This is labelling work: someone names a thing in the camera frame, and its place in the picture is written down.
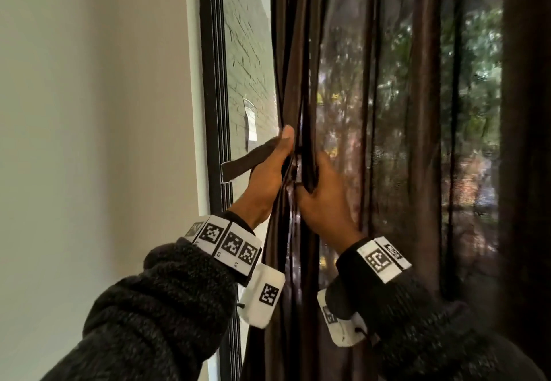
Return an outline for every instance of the forearm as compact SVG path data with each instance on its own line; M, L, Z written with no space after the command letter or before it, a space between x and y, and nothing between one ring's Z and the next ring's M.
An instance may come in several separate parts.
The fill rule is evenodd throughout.
M387 284L377 281L356 251L365 242L347 249L337 267L369 332L380 338L374 349L386 379L545 379L520 351L498 347L465 304L437 301L413 268ZM516 373L511 362L532 371Z
M184 239L160 246L100 295L82 341L44 379L196 380L235 303L230 268Z

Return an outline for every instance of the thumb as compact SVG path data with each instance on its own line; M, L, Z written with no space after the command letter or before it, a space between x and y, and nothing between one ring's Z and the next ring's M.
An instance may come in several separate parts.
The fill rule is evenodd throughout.
M299 184L295 187L296 202L299 205L300 213L307 218L310 215L310 211L313 208L313 197L312 195L304 188L303 185Z
M293 129L293 127L287 125L283 128L281 139L279 139L278 145L275 147L272 154L266 160L277 166L278 168L281 168L287 156L289 156L293 151L294 143L295 130Z

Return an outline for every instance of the dark knit sleeve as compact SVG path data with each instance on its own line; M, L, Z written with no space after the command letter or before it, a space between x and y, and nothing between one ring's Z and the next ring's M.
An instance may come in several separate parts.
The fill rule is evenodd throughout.
M518 348L482 327L466 304L434 298L410 268L383 284L357 249L337 268L369 333L381 375L394 380L524 380L546 378Z
M83 339L44 380L196 380L235 310L229 269L184 239L94 303Z

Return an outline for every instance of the finger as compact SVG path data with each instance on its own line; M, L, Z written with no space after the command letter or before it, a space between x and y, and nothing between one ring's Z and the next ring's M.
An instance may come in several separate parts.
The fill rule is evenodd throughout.
M299 205L299 210L303 216L307 216L313 205L313 197L310 193L304 188L303 185L297 185L295 187L296 202Z
M318 152L316 156L316 161L320 172L320 184L327 182L328 179L331 179L332 176L337 173L337 171L333 168L331 158L325 152Z
M287 156L289 156L293 151L294 143L295 130L293 129L293 127L287 125L283 128L281 139L279 139L278 145L275 147L272 154L268 156L266 162L276 168L281 168Z

